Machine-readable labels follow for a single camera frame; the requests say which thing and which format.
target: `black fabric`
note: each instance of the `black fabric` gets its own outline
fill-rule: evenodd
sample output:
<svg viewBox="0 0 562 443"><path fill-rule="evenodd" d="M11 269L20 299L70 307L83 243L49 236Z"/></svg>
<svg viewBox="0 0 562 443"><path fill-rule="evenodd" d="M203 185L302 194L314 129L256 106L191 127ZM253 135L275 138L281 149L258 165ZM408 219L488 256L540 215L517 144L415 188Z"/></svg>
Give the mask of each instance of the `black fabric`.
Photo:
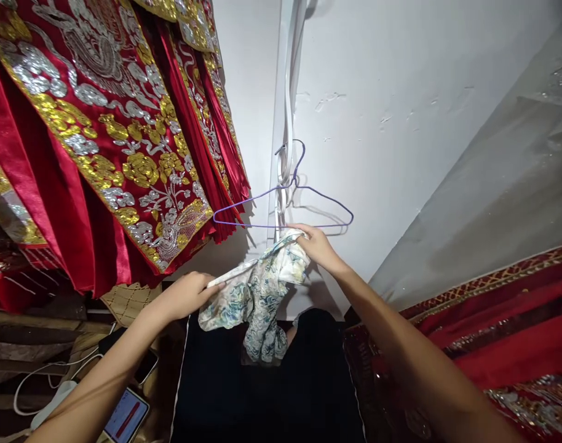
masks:
<svg viewBox="0 0 562 443"><path fill-rule="evenodd" d="M310 309L279 367L242 366L241 330L189 318L172 443L364 442L339 325Z"/></svg>

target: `wire hanger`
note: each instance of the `wire hanger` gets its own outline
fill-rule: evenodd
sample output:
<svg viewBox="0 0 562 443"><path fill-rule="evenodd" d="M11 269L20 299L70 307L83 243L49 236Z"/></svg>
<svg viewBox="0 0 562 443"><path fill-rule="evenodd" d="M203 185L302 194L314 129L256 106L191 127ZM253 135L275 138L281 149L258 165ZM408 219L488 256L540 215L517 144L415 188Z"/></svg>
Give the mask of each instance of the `wire hanger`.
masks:
<svg viewBox="0 0 562 443"><path fill-rule="evenodd" d="M289 189L289 187L290 187L291 185L293 185L293 184L295 184L295 188L296 188L296 189L308 189L308 190L311 190L311 191L315 192L316 194L318 194L320 197L324 197L324 198L327 199L327 200L330 200L330 201L333 201L334 203L337 203L339 206L341 206L345 211L347 211L347 212L350 214L350 220L348 221L348 223L340 223L340 224L335 224L335 225L317 225L317 226L315 226L315 228L334 228L335 226L349 226L349 225L353 222L353 219L355 218L355 215L354 215L344 204L340 203L340 202L339 202L338 200L336 200L336 199L333 199L332 197L328 197L327 195L324 195L324 194L322 194L321 192L316 191L316 190L315 190L314 188L312 188L311 186L299 186L299 185L298 185L298 167L299 167L299 164L301 163L301 161L304 159L304 156L306 155L306 145L304 144L304 142L302 142L301 140L298 140L298 139L296 139L296 138L294 138L293 141L294 141L294 142L300 142L300 143L301 143L302 152L301 152L301 157L299 158L299 161L298 161L297 165L295 166L295 170L293 171L293 178L291 179L291 182L289 183L289 185L287 185L287 186L281 186L281 185L276 186L275 188L269 189L268 191L266 191L266 192L263 193L263 194L260 194L259 196L252 197L252 198L249 198L249 199L247 199L247 200L243 200L243 201L241 201L241 202L239 202L239 203L236 203L236 204L233 204L233 205L230 205L230 206L227 206L227 207L225 207L225 208L222 208L222 209L219 209L219 210L215 211L215 212L213 213L213 221L214 221L215 223L220 223L221 225L244 226L244 227L246 227L246 228L275 228L275 229L284 228L284 226L246 225L246 224L244 224L244 223L233 223L233 222L231 222L231 221L219 221L216 216L217 216L220 212L222 212L222 211L225 211L225 210L227 210L227 209L233 208L233 207L235 207L235 206L239 206L239 205L241 205L241 204L247 203L247 202L252 201L252 200L259 199L260 197L263 197L263 196L265 196L265 195L267 195L267 194L270 194L270 193L273 192L273 191ZM280 152L284 147L285 147L285 145L283 145L281 148L279 148L279 149L277 150L277 152L275 152L275 155L278 155L279 152Z"/></svg>

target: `charging cable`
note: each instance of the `charging cable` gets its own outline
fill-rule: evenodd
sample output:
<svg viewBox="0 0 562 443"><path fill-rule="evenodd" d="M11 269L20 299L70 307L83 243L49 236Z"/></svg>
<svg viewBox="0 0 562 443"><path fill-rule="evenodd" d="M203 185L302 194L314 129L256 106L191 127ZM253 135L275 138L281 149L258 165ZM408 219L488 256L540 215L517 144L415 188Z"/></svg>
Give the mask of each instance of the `charging cable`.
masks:
<svg viewBox="0 0 562 443"><path fill-rule="evenodd" d="M115 330L115 326L116 326L116 323L113 323L113 326L111 327L111 331L109 332L109 334L112 334L112 332ZM13 401L12 401L12 408L15 410L15 413L16 413L17 415L21 415L22 417L29 417L29 416L31 416L31 415L37 415L39 412L42 411L42 409L40 409L40 410L38 410L38 411L24 412L24 411L22 411L22 410L20 410L20 409L18 408L18 393L19 393L19 391L21 390L21 387L23 386L23 383L27 380L27 378L29 378L29 377L32 376L33 374L36 374L36 373L38 373L39 371L42 371L42 370L44 370L45 368L48 368L48 367L50 367L50 366L73 366L73 365L75 365L75 364L82 363L83 361L86 360L86 361L83 363L83 365L80 366L80 367L78 368L78 370L74 373L74 375L70 378L70 380L74 380L75 377L76 377L76 375L78 375L78 373L79 373L88 363L90 363L91 361L93 361L95 358L97 358L97 357L102 357L102 356L103 356L102 354L98 353L98 346L97 346L95 349L93 349L93 351L92 351L90 354L88 354L86 357L81 358L81 359L78 360L78 361L71 362L71 363L67 363L67 362L53 362L53 363L49 363L49 364L46 364L45 366L42 366L42 367L40 367L40 368L34 370L33 372L27 374L27 376L21 381L21 383L18 384L17 390L15 391L15 397L13 398ZM47 375L47 382L48 382L48 384L49 384L49 387L52 388L52 389L57 389L57 388L59 388L60 385L61 385L61 382L60 382L57 386L54 386L54 385L52 384L52 376L49 375L49 374Z"/></svg>

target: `smartphone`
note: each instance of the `smartphone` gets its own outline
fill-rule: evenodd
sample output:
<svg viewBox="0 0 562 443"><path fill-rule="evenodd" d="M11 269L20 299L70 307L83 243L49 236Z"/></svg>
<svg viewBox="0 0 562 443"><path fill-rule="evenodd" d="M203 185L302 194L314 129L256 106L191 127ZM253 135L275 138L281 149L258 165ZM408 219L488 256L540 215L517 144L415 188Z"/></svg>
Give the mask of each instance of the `smartphone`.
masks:
<svg viewBox="0 0 562 443"><path fill-rule="evenodd" d="M127 388L104 428L105 434L114 443L131 443L149 409L143 398Z"/></svg>
<svg viewBox="0 0 562 443"><path fill-rule="evenodd" d="M98 342L99 354L105 355L126 330L127 328L117 329L112 334L109 334L105 338L101 339ZM144 355L144 358L141 360L140 365L135 371L135 374L133 375L133 379L135 380L135 382L138 385L143 385L157 364L158 355L152 349L148 349L148 351Z"/></svg>

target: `light blue floral cloth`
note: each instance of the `light blue floral cloth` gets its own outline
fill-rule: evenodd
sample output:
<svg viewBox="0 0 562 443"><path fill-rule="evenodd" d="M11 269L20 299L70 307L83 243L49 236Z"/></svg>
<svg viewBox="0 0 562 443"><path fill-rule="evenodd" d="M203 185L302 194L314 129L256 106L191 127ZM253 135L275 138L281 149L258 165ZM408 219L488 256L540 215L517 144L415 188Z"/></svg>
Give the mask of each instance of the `light blue floral cloth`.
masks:
<svg viewBox="0 0 562 443"><path fill-rule="evenodd" d="M244 347L250 359L267 363L273 358L281 360L287 350L287 336L277 325L277 308L288 292L285 283L302 284L310 263L296 242L299 236L306 234L299 229L289 229L259 259L248 261L210 282L208 287L222 282L227 284L201 308L201 329L231 329L248 322Z"/></svg>

